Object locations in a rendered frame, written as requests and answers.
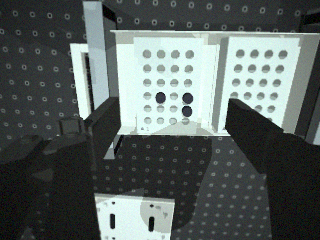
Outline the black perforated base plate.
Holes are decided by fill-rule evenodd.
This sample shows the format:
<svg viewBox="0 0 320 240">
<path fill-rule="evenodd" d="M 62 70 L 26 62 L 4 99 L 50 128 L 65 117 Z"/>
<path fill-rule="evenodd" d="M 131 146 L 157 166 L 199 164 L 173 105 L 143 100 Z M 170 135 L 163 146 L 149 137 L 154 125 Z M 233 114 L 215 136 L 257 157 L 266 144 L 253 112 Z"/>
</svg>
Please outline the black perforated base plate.
<svg viewBox="0 0 320 240">
<path fill-rule="evenodd" d="M 79 116 L 70 44 L 87 44 L 83 1 L 116 30 L 300 33 L 320 0 L 0 0 L 0 152 L 52 140 Z M 91 171 L 94 193 L 174 199 L 170 240 L 272 240 L 266 174 L 231 136 L 131 135 Z"/>
</svg>

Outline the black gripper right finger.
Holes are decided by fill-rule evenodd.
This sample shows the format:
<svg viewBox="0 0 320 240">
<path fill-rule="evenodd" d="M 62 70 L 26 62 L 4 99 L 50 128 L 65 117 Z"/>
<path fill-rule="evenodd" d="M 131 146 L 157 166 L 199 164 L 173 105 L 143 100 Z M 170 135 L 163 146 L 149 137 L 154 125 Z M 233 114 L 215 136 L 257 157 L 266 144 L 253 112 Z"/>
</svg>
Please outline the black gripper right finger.
<svg viewBox="0 0 320 240">
<path fill-rule="evenodd" d="M 259 174 L 267 174 L 272 240 L 320 240 L 320 145 L 229 98 L 225 130 Z"/>
</svg>

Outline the white block with round holes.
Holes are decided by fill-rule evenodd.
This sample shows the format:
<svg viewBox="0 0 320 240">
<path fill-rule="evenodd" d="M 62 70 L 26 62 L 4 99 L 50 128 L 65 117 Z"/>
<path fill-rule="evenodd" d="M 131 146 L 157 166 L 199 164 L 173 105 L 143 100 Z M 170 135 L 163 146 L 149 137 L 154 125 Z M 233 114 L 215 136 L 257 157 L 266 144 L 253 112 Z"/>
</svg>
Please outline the white block with round holes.
<svg viewBox="0 0 320 240">
<path fill-rule="evenodd" d="M 134 37 L 137 133 L 196 134 L 204 38 Z M 151 83 L 152 82 L 152 83 Z M 156 102 L 158 92 L 166 95 Z M 184 93 L 193 95 L 184 103 Z M 192 108 L 185 117 L 182 107 Z"/>
<path fill-rule="evenodd" d="M 256 111 L 279 126 L 299 39 L 221 38 L 211 122 L 217 133 L 228 133 L 229 98 L 256 106 Z"/>
</svg>

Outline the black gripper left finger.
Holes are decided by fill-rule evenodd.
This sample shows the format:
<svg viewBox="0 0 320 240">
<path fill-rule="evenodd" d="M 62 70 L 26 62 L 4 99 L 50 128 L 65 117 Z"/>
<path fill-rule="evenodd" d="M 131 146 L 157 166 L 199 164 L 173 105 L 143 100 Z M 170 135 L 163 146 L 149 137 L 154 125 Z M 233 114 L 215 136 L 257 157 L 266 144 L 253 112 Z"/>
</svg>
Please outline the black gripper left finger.
<svg viewBox="0 0 320 240">
<path fill-rule="evenodd" d="M 119 97 L 56 124 L 52 140 L 26 135 L 0 152 L 0 240 L 20 240 L 51 182 L 43 240 L 102 240 L 91 171 L 121 127 Z"/>
</svg>

